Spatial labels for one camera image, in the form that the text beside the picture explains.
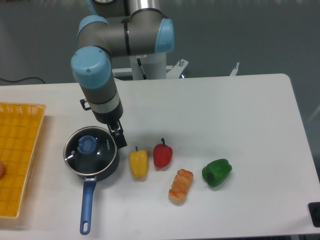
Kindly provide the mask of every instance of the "black cable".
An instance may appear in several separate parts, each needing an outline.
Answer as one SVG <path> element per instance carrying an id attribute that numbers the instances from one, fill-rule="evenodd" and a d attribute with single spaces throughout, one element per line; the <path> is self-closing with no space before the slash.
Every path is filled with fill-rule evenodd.
<path id="1" fill-rule="evenodd" d="M 26 77 L 26 78 L 23 78 L 23 79 L 19 79 L 19 80 L 13 80 L 13 81 L 10 81 L 10 80 L 6 80 L 6 79 L 3 79 L 0 77 L 0 80 L 4 81 L 4 82 L 7 82 L 7 83 L 18 83 L 18 82 L 21 82 L 21 81 L 24 81 L 24 80 L 28 80 L 28 79 L 38 79 L 40 80 L 43 84 L 46 84 L 46 82 L 40 78 L 40 77 L 37 77 L 37 76 L 30 76 L 30 77 Z"/>
<path id="2" fill-rule="evenodd" d="M 146 76 L 146 74 L 145 74 L 145 71 L 144 71 L 144 69 L 143 69 L 143 67 L 142 67 L 142 63 L 141 63 L 140 58 L 138 57 L 136 60 L 137 60 L 138 65 L 139 65 L 139 67 L 140 67 L 140 69 L 141 69 L 141 73 L 142 73 L 142 76 L 143 76 L 143 80 L 148 80 L 148 78 L 147 78 L 147 76 Z"/>

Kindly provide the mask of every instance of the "blue lid knob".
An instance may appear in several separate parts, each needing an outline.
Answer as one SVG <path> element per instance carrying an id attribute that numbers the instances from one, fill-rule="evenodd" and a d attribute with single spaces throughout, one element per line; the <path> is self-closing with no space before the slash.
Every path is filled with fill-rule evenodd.
<path id="1" fill-rule="evenodd" d="M 93 136 L 83 136 L 79 139 L 78 151 L 82 154 L 92 153 L 97 146 L 97 140 Z"/>

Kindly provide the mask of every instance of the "cooking pot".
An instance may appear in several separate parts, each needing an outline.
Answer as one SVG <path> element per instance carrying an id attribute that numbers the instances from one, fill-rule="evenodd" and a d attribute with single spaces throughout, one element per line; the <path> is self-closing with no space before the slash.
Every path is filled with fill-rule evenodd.
<path id="1" fill-rule="evenodd" d="M 87 235 L 91 229 L 97 181 L 109 177 L 119 164 L 117 145 L 106 129 L 88 126 L 70 136 L 64 146 L 63 157 L 68 168 L 84 179 L 80 233 Z"/>

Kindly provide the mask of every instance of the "blue pot handle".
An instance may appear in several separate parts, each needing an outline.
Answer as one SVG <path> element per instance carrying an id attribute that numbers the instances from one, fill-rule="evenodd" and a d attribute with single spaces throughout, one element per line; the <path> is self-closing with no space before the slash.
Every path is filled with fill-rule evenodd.
<path id="1" fill-rule="evenodd" d="M 95 190 L 96 184 L 97 184 L 96 178 L 86 178 L 83 184 L 81 220 L 80 220 L 80 233 L 82 235 L 87 235 L 88 233 L 90 233 L 92 202 L 93 202 L 93 196 L 94 196 L 94 190 Z"/>

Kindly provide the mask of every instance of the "yellow bell pepper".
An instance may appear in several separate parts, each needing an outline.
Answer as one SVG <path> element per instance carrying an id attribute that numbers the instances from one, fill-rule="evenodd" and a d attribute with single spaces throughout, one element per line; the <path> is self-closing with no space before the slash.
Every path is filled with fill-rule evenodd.
<path id="1" fill-rule="evenodd" d="M 131 172 L 136 179 L 144 178 L 148 173 L 148 153 L 146 150 L 139 150 L 130 152 L 129 162 Z"/>

